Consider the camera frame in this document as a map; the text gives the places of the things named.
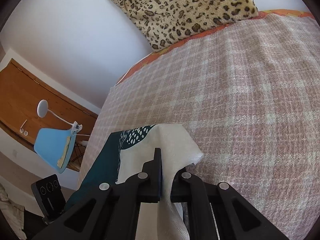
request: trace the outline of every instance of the leopard print fabric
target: leopard print fabric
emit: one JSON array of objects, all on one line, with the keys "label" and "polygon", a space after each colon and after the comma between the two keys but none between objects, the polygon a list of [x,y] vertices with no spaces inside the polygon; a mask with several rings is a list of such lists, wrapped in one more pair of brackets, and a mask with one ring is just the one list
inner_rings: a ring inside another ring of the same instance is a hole
[{"label": "leopard print fabric", "polygon": [[258,15],[253,0],[112,0],[154,51],[211,28]]}]

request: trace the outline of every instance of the bed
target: bed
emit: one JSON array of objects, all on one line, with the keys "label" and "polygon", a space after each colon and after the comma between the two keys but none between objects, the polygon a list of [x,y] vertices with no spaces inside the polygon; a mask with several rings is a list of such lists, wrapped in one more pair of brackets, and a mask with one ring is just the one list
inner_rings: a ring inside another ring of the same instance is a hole
[{"label": "bed", "polygon": [[110,133],[180,123],[204,153],[188,171],[228,182],[289,239],[305,238],[320,215],[319,41],[314,15],[282,9],[152,53],[111,88],[79,184]]}]

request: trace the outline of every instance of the silver screw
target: silver screw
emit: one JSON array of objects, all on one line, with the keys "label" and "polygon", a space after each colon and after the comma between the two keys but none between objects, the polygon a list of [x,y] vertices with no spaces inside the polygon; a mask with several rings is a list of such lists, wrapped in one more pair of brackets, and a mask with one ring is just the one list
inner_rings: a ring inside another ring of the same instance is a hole
[{"label": "silver screw", "polygon": [[140,172],[140,173],[138,174],[138,178],[139,178],[139,179],[146,179],[147,177],[148,177],[148,174],[145,173],[145,172]]},{"label": "silver screw", "polygon": [[191,178],[191,173],[184,172],[184,173],[181,174],[181,177],[183,177],[184,179],[190,179]]},{"label": "silver screw", "polygon": [[221,189],[226,190],[226,189],[229,188],[229,184],[226,183],[226,182],[222,182],[222,183],[219,184],[219,187],[220,187]]},{"label": "silver screw", "polygon": [[99,185],[99,189],[101,189],[101,190],[107,190],[109,188],[110,188],[110,185],[108,183],[101,183]]}]

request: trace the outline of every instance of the blue chair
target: blue chair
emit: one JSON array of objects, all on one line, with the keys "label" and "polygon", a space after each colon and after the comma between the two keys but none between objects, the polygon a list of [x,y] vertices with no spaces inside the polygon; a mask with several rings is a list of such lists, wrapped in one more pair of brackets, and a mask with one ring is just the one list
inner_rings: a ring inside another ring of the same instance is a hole
[{"label": "blue chair", "polygon": [[76,141],[77,132],[70,130],[57,130],[41,128],[38,132],[34,150],[51,167],[63,173],[70,160]]}]

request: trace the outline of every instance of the white lamp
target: white lamp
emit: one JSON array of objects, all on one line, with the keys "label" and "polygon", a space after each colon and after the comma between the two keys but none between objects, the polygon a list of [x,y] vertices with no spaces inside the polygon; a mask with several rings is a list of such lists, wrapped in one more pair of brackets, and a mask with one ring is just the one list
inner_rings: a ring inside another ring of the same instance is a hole
[{"label": "white lamp", "polygon": [[63,118],[61,118],[60,116],[56,115],[54,112],[52,112],[50,109],[48,109],[49,105],[48,105],[48,101],[42,99],[37,107],[37,113],[38,116],[41,118],[44,118],[47,114],[47,112],[49,111],[50,113],[52,113],[55,117],[58,117],[60,120],[72,125],[73,131],[79,132],[82,129],[82,124],[78,125],[78,123],[75,121],[74,123],[70,123],[67,122],[66,120],[64,120]]}]

